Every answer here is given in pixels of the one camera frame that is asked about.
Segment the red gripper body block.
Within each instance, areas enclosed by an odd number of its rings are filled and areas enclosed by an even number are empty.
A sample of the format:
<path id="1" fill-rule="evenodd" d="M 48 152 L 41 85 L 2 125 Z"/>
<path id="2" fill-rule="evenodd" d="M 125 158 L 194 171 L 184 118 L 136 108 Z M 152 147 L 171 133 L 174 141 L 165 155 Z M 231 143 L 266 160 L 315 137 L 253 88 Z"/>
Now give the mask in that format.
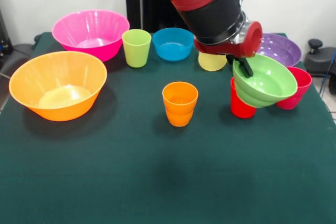
<path id="1" fill-rule="evenodd" d="M 261 45 L 263 31 L 259 22 L 246 22 L 233 38 L 215 45 L 205 45 L 194 38 L 200 52 L 212 55 L 233 55 L 236 58 L 251 58 Z"/>

